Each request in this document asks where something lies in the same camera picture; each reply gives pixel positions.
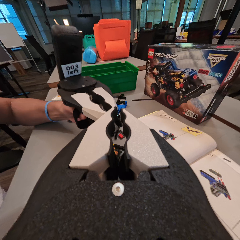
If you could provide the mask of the blue round pouch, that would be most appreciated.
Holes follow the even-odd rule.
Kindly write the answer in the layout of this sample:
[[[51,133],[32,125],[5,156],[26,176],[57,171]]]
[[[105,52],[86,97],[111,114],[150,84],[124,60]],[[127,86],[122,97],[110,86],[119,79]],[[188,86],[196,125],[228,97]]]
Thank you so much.
[[[97,57],[98,51],[93,46],[87,47],[82,54],[82,60],[90,64],[95,64]]]

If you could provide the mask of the blue lego piece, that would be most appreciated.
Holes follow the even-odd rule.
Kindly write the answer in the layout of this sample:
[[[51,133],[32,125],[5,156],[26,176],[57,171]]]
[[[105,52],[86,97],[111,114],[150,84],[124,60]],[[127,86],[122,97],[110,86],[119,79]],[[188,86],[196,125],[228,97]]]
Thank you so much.
[[[127,101],[117,101],[116,102],[117,108],[118,108],[118,115],[120,114],[121,109],[124,109],[127,107]]]

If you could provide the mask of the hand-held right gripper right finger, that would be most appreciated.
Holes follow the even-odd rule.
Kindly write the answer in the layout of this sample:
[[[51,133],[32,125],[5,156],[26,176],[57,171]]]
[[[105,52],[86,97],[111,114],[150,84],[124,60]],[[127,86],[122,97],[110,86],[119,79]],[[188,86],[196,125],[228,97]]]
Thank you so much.
[[[120,160],[120,179],[134,180],[142,171],[168,168],[157,137],[162,137],[127,110],[120,112],[123,134],[126,137]]]

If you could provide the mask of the green plastic container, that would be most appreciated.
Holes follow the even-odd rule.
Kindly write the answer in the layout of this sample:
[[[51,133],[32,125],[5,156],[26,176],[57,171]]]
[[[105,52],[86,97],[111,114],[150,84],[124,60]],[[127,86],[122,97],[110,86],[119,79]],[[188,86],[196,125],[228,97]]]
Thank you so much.
[[[82,40],[82,43],[83,43],[84,49],[86,49],[88,47],[96,48],[94,34],[85,34],[85,36]]]

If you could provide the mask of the person's left forearm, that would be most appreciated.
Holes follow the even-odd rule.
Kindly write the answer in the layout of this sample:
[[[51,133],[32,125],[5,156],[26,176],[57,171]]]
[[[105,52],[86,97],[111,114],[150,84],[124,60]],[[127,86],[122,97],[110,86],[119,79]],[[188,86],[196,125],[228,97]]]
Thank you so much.
[[[50,122],[45,114],[46,101],[32,98],[0,98],[0,123],[35,126]]]

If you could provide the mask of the flame printed black lego piece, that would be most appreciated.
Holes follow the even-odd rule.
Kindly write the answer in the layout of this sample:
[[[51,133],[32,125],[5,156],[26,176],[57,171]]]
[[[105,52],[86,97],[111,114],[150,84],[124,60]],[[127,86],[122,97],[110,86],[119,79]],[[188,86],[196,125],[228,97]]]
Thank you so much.
[[[113,157],[113,163],[119,163],[121,161],[121,158],[124,156],[125,148],[124,146],[113,144],[113,150],[115,157]]]

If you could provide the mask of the black chair seat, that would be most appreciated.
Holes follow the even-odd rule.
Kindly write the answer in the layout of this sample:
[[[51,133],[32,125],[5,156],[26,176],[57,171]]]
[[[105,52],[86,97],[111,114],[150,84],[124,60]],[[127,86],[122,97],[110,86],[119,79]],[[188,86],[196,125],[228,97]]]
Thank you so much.
[[[18,166],[22,155],[22,149],[12,150],[8,147],[0,147],[0,173]]]

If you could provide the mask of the brown wooden post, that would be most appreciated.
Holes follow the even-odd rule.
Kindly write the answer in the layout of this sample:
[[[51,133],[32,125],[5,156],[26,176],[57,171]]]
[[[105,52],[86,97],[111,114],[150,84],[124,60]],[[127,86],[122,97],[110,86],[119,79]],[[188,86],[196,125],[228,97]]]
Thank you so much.
[[[185,5],[185,0],[180,0],[179,6],[178,6],[178,11],[177,11],[177,16],[176,16],[176,20],[175,20],[175,24],[174,24],[175,28],[179,27],[179,25],[180,25],[182,13],[184,10],[184,5]]]

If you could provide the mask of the open instruction booklet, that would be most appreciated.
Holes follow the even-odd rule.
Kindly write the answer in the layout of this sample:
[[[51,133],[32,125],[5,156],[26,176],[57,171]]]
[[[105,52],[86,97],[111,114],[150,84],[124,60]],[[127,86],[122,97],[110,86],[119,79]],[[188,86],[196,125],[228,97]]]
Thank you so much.
[[[163,110],[139,118],[163,137],[191,166],[212,209],[234,240],[240,239],[240,166],[216,149],[208,134]]]

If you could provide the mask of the black monitor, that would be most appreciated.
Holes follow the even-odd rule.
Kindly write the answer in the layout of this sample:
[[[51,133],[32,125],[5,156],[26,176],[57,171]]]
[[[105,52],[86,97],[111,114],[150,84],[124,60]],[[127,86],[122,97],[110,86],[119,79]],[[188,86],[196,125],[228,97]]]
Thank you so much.
[[[206,21],[191,22],[188,26],[187,43],[212,44],[217,18]]]
[[[77,17],[71,18],[72,25],[79,31],[82,31],[83,36],[94,34],[94,24],[97,24],[100,20],[100,16],[94,16],[93,14],[78,14]]]

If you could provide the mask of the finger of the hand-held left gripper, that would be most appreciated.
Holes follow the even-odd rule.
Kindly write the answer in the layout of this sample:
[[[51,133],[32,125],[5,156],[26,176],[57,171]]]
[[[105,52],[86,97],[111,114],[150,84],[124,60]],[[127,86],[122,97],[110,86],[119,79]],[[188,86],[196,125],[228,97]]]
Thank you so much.
[[[104,111],[117,107],[115,99],[102,87],[97,87],[92,90],[92,101],[100,106]]]
[[[71,97],[82,106],[83,115],[94,121],[98,120],[106,113],[98,104],[90,100],[90,96],[87,93],[76,93],[71,95]]]

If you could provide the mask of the orange box-shaped bag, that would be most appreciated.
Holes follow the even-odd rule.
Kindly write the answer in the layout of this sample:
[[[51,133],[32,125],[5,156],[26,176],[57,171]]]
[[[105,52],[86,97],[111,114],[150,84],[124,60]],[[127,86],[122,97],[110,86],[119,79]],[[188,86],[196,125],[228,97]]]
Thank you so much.
[[[129,57],[131,21],[100,19],[93,26],[95,44],[102,61]]]

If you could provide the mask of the pile of small lego pieces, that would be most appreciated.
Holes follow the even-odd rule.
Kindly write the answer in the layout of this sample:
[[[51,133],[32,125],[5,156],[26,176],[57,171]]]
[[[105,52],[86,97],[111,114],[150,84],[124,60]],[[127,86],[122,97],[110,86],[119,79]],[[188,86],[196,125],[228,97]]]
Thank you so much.
[[[115,121],[115,131],[114,131],[114,140],[123,139],[125,136],[123,134],[123,123],[121,120],[121,110],[127,107],[127,98],[124,94],[114,96],[117,98],[117,118]]]

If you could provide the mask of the white easel board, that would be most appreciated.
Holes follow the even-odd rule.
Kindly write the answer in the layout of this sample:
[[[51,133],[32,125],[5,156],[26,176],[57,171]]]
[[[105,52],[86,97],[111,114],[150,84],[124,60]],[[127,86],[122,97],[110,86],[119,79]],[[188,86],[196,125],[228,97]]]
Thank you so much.
[[[1,44],[6,49],[13,49],[13,48],[19,48],[19,47],[25,47],[30,54],[31,58],[30,59],[23,59],[23,60],[12,60],[10,61],[11,65],[14,65],[14,67],[17,69],[16,64],[21,63],[21,62],[26,62],[26,61],[31,61],[33,60],[35,66],[37,67],[37,72],[42,74],[42,71],[38,68],[34,58],[32,57],[32,54],[30,53],[28,47],[26,46],[24,40],[20,37],[18,34],[16,28],[14,27],[13,23],[1,23],[0,24],[0,41]]]

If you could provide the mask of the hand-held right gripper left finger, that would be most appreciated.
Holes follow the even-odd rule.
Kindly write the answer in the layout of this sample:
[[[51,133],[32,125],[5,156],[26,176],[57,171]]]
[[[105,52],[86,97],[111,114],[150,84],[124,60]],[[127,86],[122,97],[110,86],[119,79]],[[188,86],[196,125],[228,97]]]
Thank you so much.
[[[87,128],[70,161],[70,168],[95,171],[98,174],[106,171],[107,180],[118,179],[118,160],[112,141],[117,113],[117,107],[112,107]]]

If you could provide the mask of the green plastic bin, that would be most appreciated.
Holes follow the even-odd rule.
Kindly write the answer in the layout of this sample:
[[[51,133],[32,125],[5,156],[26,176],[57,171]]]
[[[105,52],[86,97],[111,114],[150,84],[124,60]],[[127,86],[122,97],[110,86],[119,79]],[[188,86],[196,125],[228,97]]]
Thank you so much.
[[[107,64],[94,64],[82,67],[82,76],[89,76],[107,85],[106,81],[135,76],[139,68],[132,63],[125,61]]]
[[[112,74],[104,77],[102,83],[109,87],[113,94],[136,89],[138,74]]]

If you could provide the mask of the blue wristband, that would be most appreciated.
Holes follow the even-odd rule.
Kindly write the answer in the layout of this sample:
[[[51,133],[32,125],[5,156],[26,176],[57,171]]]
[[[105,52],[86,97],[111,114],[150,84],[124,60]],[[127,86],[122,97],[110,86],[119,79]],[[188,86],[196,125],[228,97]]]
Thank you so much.
[[[48,119],[50,122],[58,122],[58,121],[52,120],[52,119],[49,117],[48,105],[49,105],[49,103],[51,103],[51,102],[53,102],[53,101],[47,101],[47,102],[45,103],[45,106],[44,106],[45,115],[46,115],[47,119]]]

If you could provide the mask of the person's left hand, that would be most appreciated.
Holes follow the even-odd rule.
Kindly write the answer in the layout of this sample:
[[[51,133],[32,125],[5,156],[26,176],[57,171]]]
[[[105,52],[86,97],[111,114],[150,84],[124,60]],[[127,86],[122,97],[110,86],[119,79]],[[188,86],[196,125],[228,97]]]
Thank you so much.
[[[47,106],[48,116],[53,121],[67,120],[75,122],[74,109],[74,107],[64,105],[61,101],[52,101]]]

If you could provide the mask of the black diagonal pole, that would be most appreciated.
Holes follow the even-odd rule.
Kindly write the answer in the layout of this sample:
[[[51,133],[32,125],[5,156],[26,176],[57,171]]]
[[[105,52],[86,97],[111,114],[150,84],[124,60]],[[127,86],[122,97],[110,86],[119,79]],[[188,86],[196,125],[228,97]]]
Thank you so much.
[[[220,45],[224,44],[224,42],[230,32],[230,29],[232,28],[232,26],[238,16],[239,11],[240,11],[240,0],[236,0],[235,5],[229,15],[229,18],[226,22],[226,25],[223,29],[223,32],[222,32],[217,44],[220,44]]]

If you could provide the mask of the lego truck set box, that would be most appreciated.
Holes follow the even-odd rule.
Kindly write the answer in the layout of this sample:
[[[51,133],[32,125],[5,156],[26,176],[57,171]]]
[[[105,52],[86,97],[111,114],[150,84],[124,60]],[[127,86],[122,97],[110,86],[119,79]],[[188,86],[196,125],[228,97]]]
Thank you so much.
[[[239,73],[240,45],[149,45],[144,94],[198,125],[212,117]]]

